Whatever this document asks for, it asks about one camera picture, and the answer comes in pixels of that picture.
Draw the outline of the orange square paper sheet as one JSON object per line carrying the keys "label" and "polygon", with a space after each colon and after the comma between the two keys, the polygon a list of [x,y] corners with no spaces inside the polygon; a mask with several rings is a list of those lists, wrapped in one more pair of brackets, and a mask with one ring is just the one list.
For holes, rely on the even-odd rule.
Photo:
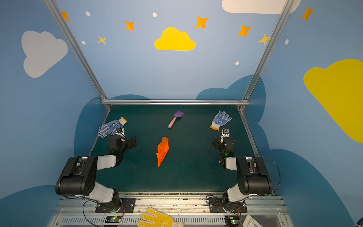
{"label": "orange square paper sheet", "polygon": [[161,166],[167,152],[169,151],[169,139],[166,137],[162,138],[162,141],[157,147],[157,165]]}

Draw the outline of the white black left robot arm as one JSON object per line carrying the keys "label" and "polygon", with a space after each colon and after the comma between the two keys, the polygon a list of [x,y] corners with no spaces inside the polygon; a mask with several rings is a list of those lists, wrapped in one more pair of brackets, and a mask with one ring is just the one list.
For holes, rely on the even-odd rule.
{"label": "white black left robot arm", "polygon": [[64,197],[85,197],[96,202],[96,213],[132,213],[136,199],[120,198],[116,189],[96,181],[98,170],[119,166],[125,152],[136,147],[135,137],[114,135],[108,141],[107,155],[70,157],[56,183],[55,191]]}

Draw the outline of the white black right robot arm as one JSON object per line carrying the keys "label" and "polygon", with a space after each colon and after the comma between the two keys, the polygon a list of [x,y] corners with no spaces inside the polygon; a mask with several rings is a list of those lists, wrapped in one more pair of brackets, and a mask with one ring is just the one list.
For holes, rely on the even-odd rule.
{"label": "white black right robot arm", "polygon": [[273,183],[261,156],[235,156],[234,140],[229,137],[213,139],[212,146],[220,151],[219,164],[224,169],[235,171],[237,174],[237,184],[228,188],[219,199],[226,211],[233,212],[251,195],[273,194]]}

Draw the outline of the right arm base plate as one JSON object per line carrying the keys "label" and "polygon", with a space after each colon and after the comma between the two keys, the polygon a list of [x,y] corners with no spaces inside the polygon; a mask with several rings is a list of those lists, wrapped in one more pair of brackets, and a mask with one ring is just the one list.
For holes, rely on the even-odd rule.
{"label": "right arm base plate", "polygon": [[221,198],[208,197],[206,203],[209,205],[210,213],[247,213],[247,205],[242,202],[222,202]]}

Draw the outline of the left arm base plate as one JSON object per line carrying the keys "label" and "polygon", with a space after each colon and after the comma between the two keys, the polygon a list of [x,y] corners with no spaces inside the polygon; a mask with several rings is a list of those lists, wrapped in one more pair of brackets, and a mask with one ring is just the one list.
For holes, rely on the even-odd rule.
{"label": "left arm base plate", "polygon": [[108,203],[98,203],[96,213],[133,213],[135,208],[135,198],[120,198],[119,201]]}

